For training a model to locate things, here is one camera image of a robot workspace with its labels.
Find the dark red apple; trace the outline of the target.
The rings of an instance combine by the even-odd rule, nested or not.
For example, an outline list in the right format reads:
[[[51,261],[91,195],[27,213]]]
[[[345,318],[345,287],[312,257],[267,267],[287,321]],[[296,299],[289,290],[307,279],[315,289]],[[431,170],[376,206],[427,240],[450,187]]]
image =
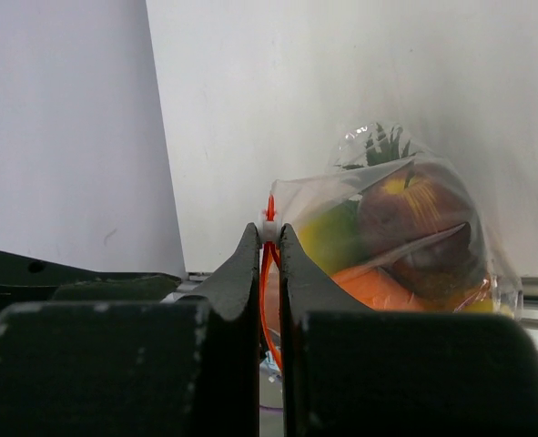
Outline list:
[[[482,284],[486,248],[478,212],[442,164],[409,163],[364,190],[358,226],[372,257],[405,288],[434,301]]]

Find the yellow pear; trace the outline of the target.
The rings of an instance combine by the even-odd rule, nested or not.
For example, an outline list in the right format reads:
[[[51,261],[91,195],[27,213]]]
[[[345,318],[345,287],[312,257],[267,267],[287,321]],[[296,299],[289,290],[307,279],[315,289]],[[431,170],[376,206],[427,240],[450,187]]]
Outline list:
[[[455,312],[497,313],[513,318],[513,310],[504,303],[494,300],[489,292],[474,293],[459,303]]]

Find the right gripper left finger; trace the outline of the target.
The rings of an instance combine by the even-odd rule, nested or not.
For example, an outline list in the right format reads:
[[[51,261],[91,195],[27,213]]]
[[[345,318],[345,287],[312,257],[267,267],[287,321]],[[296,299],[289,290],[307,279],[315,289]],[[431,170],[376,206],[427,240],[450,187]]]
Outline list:
[[[0,311],[0,436],[259,433],[259,236],[174,302],[74,285]]]

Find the clear zip top bag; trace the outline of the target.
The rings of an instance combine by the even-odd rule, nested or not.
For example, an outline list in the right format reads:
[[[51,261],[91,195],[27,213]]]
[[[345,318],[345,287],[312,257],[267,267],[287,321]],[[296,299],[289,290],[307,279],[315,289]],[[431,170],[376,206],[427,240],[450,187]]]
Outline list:
[[[276,368],[284,225],[322,272],[371,309],[521,312],[521,281],[453,164],[401,125],[370,122],[344,136],[325,173],[275,181],[259,215],[260,323]]]

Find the yellow green lemon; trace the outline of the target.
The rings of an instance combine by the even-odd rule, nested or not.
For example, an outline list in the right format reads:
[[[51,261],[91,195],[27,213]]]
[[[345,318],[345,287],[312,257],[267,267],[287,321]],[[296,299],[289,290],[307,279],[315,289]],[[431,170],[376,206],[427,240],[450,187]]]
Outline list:
[[[367,258],[357,225],[357,201],[346,201],[307,221],[297,232],[307,256],[328,275]]]

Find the toy pineapple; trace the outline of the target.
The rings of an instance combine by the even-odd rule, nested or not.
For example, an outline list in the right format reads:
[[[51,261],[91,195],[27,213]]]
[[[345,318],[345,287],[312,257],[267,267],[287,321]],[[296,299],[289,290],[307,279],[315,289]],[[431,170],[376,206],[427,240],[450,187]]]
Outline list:
[[[347,134],[339,148],[336,166],[342,169],[374,167],[415,154],[411,138],[399,124],[374,122]]]

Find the orange fruit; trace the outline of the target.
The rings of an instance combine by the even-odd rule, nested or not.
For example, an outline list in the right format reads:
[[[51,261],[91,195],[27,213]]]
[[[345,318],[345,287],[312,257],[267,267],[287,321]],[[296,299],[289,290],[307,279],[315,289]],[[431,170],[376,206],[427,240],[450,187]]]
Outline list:
[[[331,279],[373,310],[424,311],[420,300],[382,269],[356,266],[335,273]]]

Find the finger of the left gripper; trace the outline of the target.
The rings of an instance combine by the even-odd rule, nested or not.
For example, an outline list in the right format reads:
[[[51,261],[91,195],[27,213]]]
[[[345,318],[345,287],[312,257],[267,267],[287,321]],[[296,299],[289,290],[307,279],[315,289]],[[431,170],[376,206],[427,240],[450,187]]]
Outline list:
[[[161,301],[181,282],[165,273],[99,272],[0,250],[0,312],[32,301]]]

